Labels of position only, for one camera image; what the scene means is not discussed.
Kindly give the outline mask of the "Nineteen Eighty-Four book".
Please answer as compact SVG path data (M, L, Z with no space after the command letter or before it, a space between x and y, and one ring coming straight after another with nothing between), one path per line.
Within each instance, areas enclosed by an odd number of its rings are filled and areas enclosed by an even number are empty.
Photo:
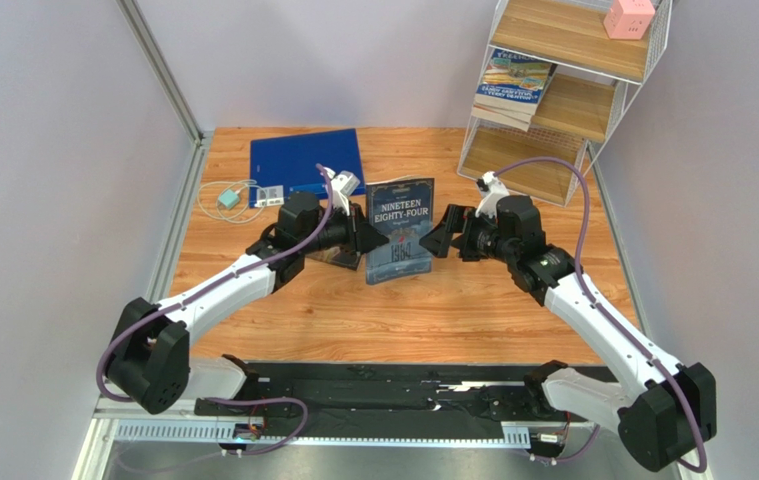
M369 285L432 270L432 255L420 240L433 228L433 178L401 178L366 186L370 224L388 243L366 256L365 278Z

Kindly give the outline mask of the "orange 78-Storey Treehouse book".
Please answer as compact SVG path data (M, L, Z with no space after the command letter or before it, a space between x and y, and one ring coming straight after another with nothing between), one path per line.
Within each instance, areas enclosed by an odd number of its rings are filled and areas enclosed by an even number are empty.
M531 125L532 115L514 112L511 110L474 104L471 115L481 120L486 120L514 129L527 131Z

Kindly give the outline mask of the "blue 91-Storey Treehouse book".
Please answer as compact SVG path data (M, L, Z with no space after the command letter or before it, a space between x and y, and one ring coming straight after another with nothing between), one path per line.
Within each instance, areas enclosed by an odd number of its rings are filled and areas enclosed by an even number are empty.
M557 65L523 54L494 49L476 94L540 104Z

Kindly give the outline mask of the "Three Days To See book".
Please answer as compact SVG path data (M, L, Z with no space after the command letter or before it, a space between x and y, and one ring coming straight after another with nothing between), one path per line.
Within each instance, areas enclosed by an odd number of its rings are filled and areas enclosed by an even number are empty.
M357 271L361 263L360 253L344 251L341 247L311 253L308 258L353 271Z

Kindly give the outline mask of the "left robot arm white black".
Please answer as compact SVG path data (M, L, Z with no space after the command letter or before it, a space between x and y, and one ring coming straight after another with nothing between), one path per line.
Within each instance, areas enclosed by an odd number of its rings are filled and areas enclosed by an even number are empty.
M233 399L247 375L235 360L193 362L190 349L214 326L249 303L284 287L308 255L338 247L366 254L388 244L359 205L322 206L297 192L275 223L230 266L196 287L155 303L143 298L123 309L96 368L101 393L159 414L180 399Z

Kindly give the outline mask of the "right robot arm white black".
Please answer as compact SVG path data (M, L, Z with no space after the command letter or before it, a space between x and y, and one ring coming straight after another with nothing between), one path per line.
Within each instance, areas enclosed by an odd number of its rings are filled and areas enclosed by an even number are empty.
M597 291L564 249L547 242L541 215L526 196L509 195L490 213L449 205L420 244L437 258L455 248L463 261L503 262L515 285L561 318L614 375L612 383L560 361L530 371L524 383L539 409L567 412L617 434L632 458L658 472L717 434L716 379L686 366L645 337Z

